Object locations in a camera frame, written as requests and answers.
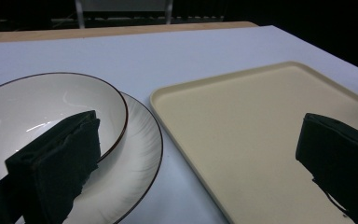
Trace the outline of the white plate with dark rim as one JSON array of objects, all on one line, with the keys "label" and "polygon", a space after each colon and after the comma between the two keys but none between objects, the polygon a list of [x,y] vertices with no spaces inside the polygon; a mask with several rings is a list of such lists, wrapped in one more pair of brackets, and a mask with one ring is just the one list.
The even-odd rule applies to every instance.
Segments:
[{"label": "white plate with dark rim", "polygon": [[118,224],[143,199],[161,165],[163,140],[158,123],[138,100],[124,95],[129,126],[102,176],[93,174],[62,224]]}]

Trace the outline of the white table mat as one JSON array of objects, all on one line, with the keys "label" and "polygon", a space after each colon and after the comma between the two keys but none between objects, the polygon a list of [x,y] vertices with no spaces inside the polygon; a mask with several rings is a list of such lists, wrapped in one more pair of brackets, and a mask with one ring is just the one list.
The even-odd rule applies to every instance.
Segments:
[{"label": "white table mat", "polygon": [[231,224],[150,104],[172,85],[302,63],[358,94],[358,67],[273,26],[0,43],[0,85],[47,73],[97,77],[142,103],[161,130],[157,177],[118,224]]}]

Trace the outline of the beige plastic tray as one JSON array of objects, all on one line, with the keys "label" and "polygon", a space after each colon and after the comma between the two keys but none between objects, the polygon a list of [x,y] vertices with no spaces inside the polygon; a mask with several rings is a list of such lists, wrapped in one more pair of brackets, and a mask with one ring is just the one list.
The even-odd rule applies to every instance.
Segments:
[{"label": "beige plastic tray", "polygon": [[160,88],[150,104],[231,224],[354,224],[295,158],[308,113],[358,130],[358,94],[278,63]]}]

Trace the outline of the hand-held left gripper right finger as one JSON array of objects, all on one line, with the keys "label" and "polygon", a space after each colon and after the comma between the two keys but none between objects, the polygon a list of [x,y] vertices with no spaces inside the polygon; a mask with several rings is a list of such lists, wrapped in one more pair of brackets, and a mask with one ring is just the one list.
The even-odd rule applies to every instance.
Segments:
[{"label": "hand-held left gripper right finger", "polygon": [[303,118],[296,160],[327,199],[358,224],[358,130],[329,117]]}]

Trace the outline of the metal stand frame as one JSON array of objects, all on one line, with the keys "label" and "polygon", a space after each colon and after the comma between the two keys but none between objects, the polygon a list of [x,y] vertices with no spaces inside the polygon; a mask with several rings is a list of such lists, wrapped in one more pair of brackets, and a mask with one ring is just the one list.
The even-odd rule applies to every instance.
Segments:
[{"label": "metal stand frame", "polygon": [[227,0],[69,0],[52,27],[98,28],[222,21]]}]

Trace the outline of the white bowl with brown rim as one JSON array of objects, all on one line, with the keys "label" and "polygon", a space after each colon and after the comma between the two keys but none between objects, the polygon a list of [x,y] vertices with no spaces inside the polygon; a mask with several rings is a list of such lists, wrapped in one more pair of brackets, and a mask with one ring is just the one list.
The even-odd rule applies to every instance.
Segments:
[{"label": "white bowl with brown rim", "polygon": [[109,173],[112,152],[125,141],[129,109],[123,94],[97,77],[73,73],[34,75],[0,85],[0,178],[7,174],[5,159],[62,119],[90,110],[100,120],[101,158],[90,178],[97,182]]}]

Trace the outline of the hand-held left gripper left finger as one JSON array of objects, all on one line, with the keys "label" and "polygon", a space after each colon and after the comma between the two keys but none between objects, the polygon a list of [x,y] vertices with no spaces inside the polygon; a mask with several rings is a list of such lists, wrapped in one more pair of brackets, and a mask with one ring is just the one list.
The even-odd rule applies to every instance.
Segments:
[{"label": "hand-held left gripper left finger", "polygon": [[63,119],[23,147],[5,164],[12,220],[62,224],[101,156],[100,120],[91,111]]}]

